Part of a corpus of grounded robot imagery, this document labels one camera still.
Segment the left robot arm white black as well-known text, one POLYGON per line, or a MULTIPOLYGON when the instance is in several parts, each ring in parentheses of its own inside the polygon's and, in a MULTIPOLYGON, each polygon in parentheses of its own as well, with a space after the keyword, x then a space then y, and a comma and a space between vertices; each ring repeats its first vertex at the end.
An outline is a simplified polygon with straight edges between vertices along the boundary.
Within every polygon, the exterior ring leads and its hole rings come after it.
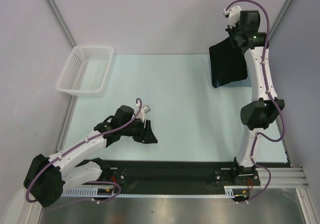
POLYGON ((107 121, 101 122, 80 143, 48 157, 39 154, 33 158, 23 182, 26 201, 49 207, 63 192, 82 184, 112 185, 114 190, 120 191, 105 160, 85 159, 119 141, 122 136, 142 144, 158 142, 150 120, 134 119, 122 129, 113 127, 107 121))

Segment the black t shirt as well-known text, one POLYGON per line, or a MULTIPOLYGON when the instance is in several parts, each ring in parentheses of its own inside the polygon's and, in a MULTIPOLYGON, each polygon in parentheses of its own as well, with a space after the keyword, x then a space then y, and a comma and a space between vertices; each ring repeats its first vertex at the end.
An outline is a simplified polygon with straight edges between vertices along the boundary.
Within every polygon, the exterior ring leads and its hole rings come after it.
POLYGON ((211 84, 214 88, 248 78, 247 64, 240 48, 229 37, 209 48, 211 84))

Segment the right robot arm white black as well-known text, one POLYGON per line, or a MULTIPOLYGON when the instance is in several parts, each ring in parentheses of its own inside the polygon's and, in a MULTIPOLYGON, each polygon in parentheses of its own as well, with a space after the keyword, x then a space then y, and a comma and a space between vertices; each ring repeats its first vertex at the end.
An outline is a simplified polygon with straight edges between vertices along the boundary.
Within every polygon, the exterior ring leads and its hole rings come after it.
POLYGON ((240 149, 233 159, 229 171, 221 171, 223 182, 229 185, 245 186, 248 181, 259 183, 256 154, 265 130, 285 107, 275 91, 269 67, 269 42, 266 33, 256 27, 229 26, 232 46, 241 51, 250 75, 251 103, 240 110, 244 132, 240 149))

